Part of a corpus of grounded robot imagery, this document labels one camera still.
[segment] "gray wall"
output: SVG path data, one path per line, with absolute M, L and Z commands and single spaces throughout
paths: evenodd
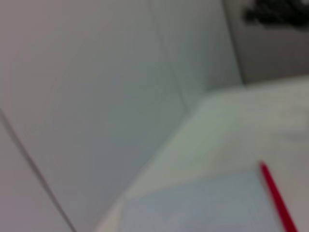
M 217 0 L 5 0 L 0 17 L 1 105 L 79 232 L 206 90 L 240 83 Z
M 247 83 L 309 73 L 309 32 L 248 26 L 241 9 L 251 0 L 223 0 L 243 78 Z

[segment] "white surface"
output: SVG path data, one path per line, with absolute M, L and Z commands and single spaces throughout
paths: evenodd
M 150 0 L 186 105 L 205 92 L 241 84 L 219 0 Z
M 162 26 L 174 27 L 162 21 L 162 3 L 154 11 Z M 204 32 L 222 26 L 220 38 L 227 44 L 219 45 L 230 51 L 230 44 L 221 11 L 214 12 L 218 21 L 210 29 L 202 2 L 179 2 L 174 10 L 173 3 L 167 9 L 174 22 L 184 15 L 177 11 L 185 18 L 177 26 L 181 41 L 170 48 L 176 52 L 171 58 L 189 64 L 180 78 L 188 78 L 183 86 L 193 86 L 184 92 L 198 93 L 188 96 L 193 105 L 203 92 L 200 81 L 216 78 L 204 73 L 214 58 L 204 46 L 213 40 L 204 41 Z M 171 68 L 182 74 L 182 65 L 167 58 L 149 6 L 148 0 L 0 3 L 0 105 L 79 232 L 94 229 L 185 117 L 187 105 Z M 196 10 L 199 16 L 191 19 Z
M 71 232 L 0 122 L 0 231 Z
M 266 161 L 300 232 L 309 228 L 309 81 L 206 97 L 97 227 L 116 230 L 124 199 Z
M 126 202 L 119 232 L 283 232 L 257 166 Z

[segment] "desk surface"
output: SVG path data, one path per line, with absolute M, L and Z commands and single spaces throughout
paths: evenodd
M 309 228 L 309 81 L 205 96 L 98 224 L 115 232 L 125 199 L 264 160 L 300 232 Z

